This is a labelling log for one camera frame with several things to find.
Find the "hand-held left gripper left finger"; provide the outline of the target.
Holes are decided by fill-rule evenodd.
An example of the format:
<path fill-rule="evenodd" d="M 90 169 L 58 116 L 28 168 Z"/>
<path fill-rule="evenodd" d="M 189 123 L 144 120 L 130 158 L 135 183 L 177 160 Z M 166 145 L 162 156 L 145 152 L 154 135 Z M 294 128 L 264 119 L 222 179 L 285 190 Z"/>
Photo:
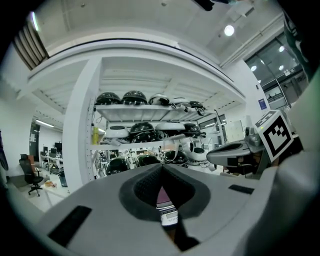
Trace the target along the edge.
<path fill-rule="evenodd" d="M 83 185 L 48 210 L 37 224 L 62 256 L 176 256 L 161 225 L 158 193 L 176 190 L 183 168 L 152 164 Z"/>

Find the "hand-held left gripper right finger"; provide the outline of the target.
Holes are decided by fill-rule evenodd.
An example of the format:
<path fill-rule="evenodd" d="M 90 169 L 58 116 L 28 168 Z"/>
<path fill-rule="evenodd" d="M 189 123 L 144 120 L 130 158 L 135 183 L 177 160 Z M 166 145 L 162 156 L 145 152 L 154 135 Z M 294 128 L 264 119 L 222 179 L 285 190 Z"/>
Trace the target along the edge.
<path fill-rule="evenodd" d="M 208 174 L 162 165 L 162 186 L 177 208 L 174 240 L 164 238 L 168 252 L 235 252 L 243 250 L 261 207 L 254 200 L 261 181 Z"/>

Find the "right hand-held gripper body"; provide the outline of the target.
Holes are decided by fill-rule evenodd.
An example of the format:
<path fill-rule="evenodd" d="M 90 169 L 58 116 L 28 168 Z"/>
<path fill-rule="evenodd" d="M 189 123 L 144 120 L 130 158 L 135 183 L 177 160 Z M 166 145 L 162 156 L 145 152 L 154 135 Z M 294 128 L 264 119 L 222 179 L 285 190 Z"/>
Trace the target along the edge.
<path fill-rule="evenodd" d="M 269 160 L 276 160 L 294 141 L 282 111 L 270 110 L 253 126 L 245 129 L 245 142 L 252 153 L 266 151 Z"/>

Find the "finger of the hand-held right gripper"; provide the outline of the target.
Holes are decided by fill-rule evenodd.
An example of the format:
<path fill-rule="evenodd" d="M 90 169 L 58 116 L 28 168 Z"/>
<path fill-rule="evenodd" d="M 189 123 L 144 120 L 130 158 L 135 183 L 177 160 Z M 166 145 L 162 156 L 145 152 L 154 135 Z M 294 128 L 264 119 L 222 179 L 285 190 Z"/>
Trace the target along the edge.
<path fill-rule="evenodd" d="M 209 151 L 206 159 L 214 165 L 224 167 L 237 167 L 239 164 L 238 158 L 251 154 L 249 147 L 244 140 L 234 141 L 222 145 Z"/>

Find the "dark red rice cooker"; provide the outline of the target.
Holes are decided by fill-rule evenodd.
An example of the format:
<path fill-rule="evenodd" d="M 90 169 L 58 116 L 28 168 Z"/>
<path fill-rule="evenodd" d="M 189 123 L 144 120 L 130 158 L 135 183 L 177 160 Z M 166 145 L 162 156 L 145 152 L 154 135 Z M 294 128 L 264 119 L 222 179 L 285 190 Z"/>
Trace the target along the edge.
<path fill-rule="evenodd" d="M 161 225 L 163 227 L 168 228 L 178 223 L 178 210 L 163 187 L 160 188 L 157 196 L 156 209 L 160 213 Z"/>

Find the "white desk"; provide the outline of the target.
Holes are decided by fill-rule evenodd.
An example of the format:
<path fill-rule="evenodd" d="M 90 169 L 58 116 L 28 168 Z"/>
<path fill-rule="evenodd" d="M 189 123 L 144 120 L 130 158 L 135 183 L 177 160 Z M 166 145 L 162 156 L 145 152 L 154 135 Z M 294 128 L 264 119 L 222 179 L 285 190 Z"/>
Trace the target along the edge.
<path fill-rule="evenodd" d="M 56 183 L 56 188 L 45 187 L 44 184 L 40 187 L 44 191 L 44 194 L 50 206 L 57 204 L 71 194 L 70 190 L 67 187 L 63 187 L 59 182 Z"/>

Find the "row of black monitors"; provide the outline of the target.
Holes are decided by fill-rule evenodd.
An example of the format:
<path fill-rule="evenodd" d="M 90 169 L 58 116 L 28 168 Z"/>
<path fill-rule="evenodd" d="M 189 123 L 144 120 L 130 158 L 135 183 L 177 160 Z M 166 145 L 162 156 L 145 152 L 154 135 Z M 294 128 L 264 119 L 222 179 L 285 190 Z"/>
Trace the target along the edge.
<path fill-rule="evenodd" d="M 61 161 L 63 159 L 62 143 L 55 142 L 51 148 L 48 146 L 43 146 L 40 156 L 42 158 L 59 159 Z"/>

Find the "black office chair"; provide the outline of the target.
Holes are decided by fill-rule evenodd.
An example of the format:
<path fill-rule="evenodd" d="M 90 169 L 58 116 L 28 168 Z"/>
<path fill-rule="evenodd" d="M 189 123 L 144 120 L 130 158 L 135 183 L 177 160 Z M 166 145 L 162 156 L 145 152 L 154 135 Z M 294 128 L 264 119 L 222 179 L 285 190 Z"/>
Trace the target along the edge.
<path fill-rule="evenodd" d="M 43 188 L 40 186 L 40 183 L 44 180 L 43 176 L 40 176 L 40 170 L 34 169 L 31 164 L 31 161 L 27 154 L 21 154 L 19 159 L 19 165 L 24 173 L 24 181 L 30 185 L 30 190 L 28 195 L 31 195 L 31 192 L 36 191 L 38 197 L 40 197 L 39 190 Z"/>

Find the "collection of black white helmets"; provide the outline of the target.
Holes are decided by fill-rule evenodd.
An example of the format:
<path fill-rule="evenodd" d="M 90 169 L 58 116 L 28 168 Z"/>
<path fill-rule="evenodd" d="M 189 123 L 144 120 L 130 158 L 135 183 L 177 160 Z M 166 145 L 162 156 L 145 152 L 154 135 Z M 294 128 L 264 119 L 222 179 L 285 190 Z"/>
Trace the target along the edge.
<path fill-rule="evenodd" d="M 146 97 L 140 91 L 129 91 L 122 98 L 119 98 L 113 92 L 104 92 L 96 99 L 97 106 L 113 106 L 113 105 L 128 105 L 128 106 L 143 106 L 147 103 Z M 106 128 L 104 136 L 100 141 L 102 145 L 119 146 L 126 143 L 138 144 L 154 141 L 173 140 L 175 142 L 183 138 L 206 138 L 206 133 L 201 132 L 200 128 L 193 123 L 182 124 L 180 122 L 167 121 L 153 126 L 149 122 L 139 122 L 126 128 L 121 125 L 109 125 Z M 190 148 L 190 151 L 185 150 L 182 153 L 179 146 L 176 149 L 168 151 L 164 154 L 164 161 L 169 164 L 187 167 L 191 162 L 203 162 L 204 158 L 191 157 L 191 153 L 199 153 L 195 146 Z"/>

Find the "white metal shelf rack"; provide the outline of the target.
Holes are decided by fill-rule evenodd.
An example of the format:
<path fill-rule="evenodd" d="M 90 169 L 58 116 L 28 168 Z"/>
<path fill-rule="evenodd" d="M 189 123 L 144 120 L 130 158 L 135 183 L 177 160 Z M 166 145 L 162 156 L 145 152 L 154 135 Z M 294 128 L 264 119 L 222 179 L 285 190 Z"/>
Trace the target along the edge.
<path fill-rule="evenodd" d="M 108 68 L 161 70 L 178 79 L 193 79 L 217 85 L 219 91 L 244 102 L 240 87 L 216 65 L 211 65 L 188 51 L 143 39 L 110 39 L 90 42 L 67 49 L 36 67 L 28 83 L 18 93 L 22 98 L 40 87 L 38 81 L 84 62 L 65 112 L 63 124 L 63 162 L 67 184 L 75 191 L 94 179 L 91 170 L 91 124 L 93 106 L 103 76 Z"/>

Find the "mezzanine railing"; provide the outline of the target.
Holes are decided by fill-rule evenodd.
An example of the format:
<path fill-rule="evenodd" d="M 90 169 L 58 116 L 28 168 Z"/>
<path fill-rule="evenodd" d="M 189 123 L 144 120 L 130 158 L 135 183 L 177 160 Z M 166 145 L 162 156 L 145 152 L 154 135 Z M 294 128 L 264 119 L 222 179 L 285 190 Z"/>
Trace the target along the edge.
<path fill-rule="evenodd" d="M 40 36 L 30 21 L 18 31 L 13 39 L 13 46 L 29 70 L 35 69 L 50 58 Z"/>

